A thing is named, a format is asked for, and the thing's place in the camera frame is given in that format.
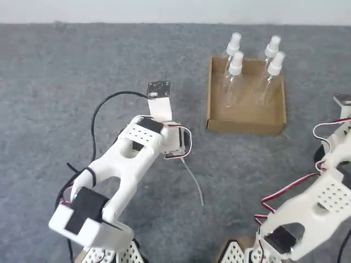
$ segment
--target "bottle cap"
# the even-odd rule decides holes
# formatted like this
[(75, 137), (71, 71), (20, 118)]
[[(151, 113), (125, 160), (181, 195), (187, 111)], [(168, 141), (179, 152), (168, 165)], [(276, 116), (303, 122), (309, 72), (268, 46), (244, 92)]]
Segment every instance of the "bottle cap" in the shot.
[(272, 76), (279, 75), (284, 58), (285, 58), (284, 52), (279, 51), (278, 53), (276, 53), (275, 57), (273, 58), (273, 60), (271, 61), (267, 69), (270, 75)]
[(264, 54), (269, 58), (274, 58), (279, 50), (280, 36), (272, 36), (269, 44), (265, 48)]
[(233, 33), (231, 35), (231, 40), (228, 43), (227, 50), (226, 50), (228, 55), (234, 56), (234, 54), (239, 50), (240, 40), (241, 40), (241, 35), (239, 33)]
[(229, 73), (231, 75), (240, 75), (242, 69), (242, 58), (244, 54), (241, 51), (238, 51), (234, 54), (233, 60), (229, 65)]

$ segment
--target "white robotic arm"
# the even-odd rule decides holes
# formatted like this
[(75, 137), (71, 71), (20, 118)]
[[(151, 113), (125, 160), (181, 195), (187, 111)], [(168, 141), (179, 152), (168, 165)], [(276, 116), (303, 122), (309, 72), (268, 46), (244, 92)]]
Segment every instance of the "white robotic arm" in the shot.
[[(335, 100), (346, 97), (341, 95)], [(345, 101), (342, 104), (344, 108), (341, 117), (350, 117), (351, 104), (348, 108)], [(238, 256), (243, 258), (244, 263), (299, 260), (328, 240), (339, 225), (351, 216), (351, 173), (343, 166), (351, 162), (351, 119), (343, 121), (347, 122), (338, 127), (327, 139), (327, 143), (323, 142), (326, 154), (323, 154), (321, 161), (318, 160), (322, 164), (321, 176), (303, 193), (287, 200), (280, 208), (268, 214), (256, 233), (252, 248), (241, 251), (239, 244), (232, 241), (234, 258), (231, 258), (227, 249), (222, 254), (221, 263)], [(302, 227), (301, 237), (295, 237), (288, 230), (292, 224)]]
[[(59, 204), (49, 222), (52, 230), (84, 247), (117, 252), (127, 249), (134, 233), (118, 218), (134, 196), (139, 181), (160, 153), (185, 155), (186, 128), (170, 120), (169, 98), (158, 97), (149, 100), (152, 116), (134, 117), (105, 154), (74, 180), (71, 205)], [(113, 176), (120, 178), (120, 188), (111, 199), (92, 190)]]

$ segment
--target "open cardboard box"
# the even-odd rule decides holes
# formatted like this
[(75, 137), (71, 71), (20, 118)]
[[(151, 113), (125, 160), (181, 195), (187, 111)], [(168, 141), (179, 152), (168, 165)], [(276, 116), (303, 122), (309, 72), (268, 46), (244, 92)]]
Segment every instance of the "open cardboard box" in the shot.
[(212, 58), (210, 61), (206, 129), (222, 133), (280, 134), (286, 124), (283, 78), (273, 95), (273, 102), (268, 106), (257, 105), (252, 100), (252, 88), (258, 82), (264, 62), (244, 60), (244, 93), (240, 102), (226, 108), (222, 103), (226, 94), (219, 92), (225, 63), (223, 58)]

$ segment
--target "clear plastic bottle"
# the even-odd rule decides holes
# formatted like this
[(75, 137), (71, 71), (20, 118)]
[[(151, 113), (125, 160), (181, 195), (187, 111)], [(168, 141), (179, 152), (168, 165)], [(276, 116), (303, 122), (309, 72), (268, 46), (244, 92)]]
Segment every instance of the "clear plastic bottle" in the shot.
[(233, 33), (231, 35), (231, 40), (228, 43), (227, 49), (222, 53), (222, 57), (226, 59), (226, 64), (225, 64), (225, 68), (223, 71), (222, 82), (227, 77), (226, 75), (228, 73), (229, 65), (230, 65), (235, 53), (239, 51), (240, 40), (241, 40), (241, 35), (239, 33)]
[(284, 52), (276, 53), (266, 73), (260, 78), (256, 103), (269, 105), (276, 88), (280, 85), (280, 71), (285, 58)]
[(262, 74), (265, 74), (267, 68), (273, 58), (275, 57), (276, 53), (279, 51), (279, 44), (280, 44), (280, 36), (272, 36), (270, 39), (269, 44), (266, 46), (264, 52), (259, 55), (259, 58), (264, 60), (264, 70)]
[(242, 94), (244, 83), (242, 80), (242, 59), (244, 54), (240, 51), (236, 52), (233, 60), (229, 64), (226, 77), (223, 79), (223, 90), (225, 91), (224, 104), (226, 107), (235, 105)]

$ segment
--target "white wall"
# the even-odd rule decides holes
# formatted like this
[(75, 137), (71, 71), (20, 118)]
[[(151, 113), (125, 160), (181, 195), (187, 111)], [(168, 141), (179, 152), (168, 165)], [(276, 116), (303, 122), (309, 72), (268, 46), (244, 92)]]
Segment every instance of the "white wall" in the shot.
[(0, 0), (0, 22), (351, 25), (351, 0)]

